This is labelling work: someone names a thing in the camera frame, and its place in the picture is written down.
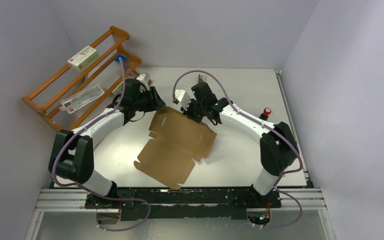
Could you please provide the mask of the brown cardboard box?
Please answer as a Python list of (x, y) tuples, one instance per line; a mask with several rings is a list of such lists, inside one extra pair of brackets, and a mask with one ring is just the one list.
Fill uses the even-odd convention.
[(134, 161), (137, 170), (172, 190), (181, 189), (195, 164), (208, 157), (217, 133), (166, 106), (155, 112), (150, 139)]

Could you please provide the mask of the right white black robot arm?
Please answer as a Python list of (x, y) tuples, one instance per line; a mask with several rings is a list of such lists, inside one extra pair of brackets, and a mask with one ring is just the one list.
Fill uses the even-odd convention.
[(262, 169), (251, 186), (253, 191), (249, 199), (255, 207), (262, 207), (285, 170), (299, 156), (291, 128), (282, 121), (271, 123), (252, 116), (226, 97), (217, 98), (206, 82), (194, 85), (191, 90), (193, 96), (181, 89), (172, 94), (174, 103), (181, 105), (184, 115), (197, 123), (207, 118), (215, 126), (230, 126), (259, 145)]

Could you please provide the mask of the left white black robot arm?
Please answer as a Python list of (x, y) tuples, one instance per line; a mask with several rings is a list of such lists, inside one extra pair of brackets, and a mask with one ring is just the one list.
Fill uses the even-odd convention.
[(147, 86), (139, 79), (126, 79), (121, 93), (99, 116), (81, 127), (56, 133), (48, 165), (53, 179), (70, 180), (94, 193), (97, 205), (114, 207), (119, 200), (118, 187), (95, 170), (95, 147), (111, 132), (132, 122), (137, 112), (153, 112), (165, 106), (155, 86)]

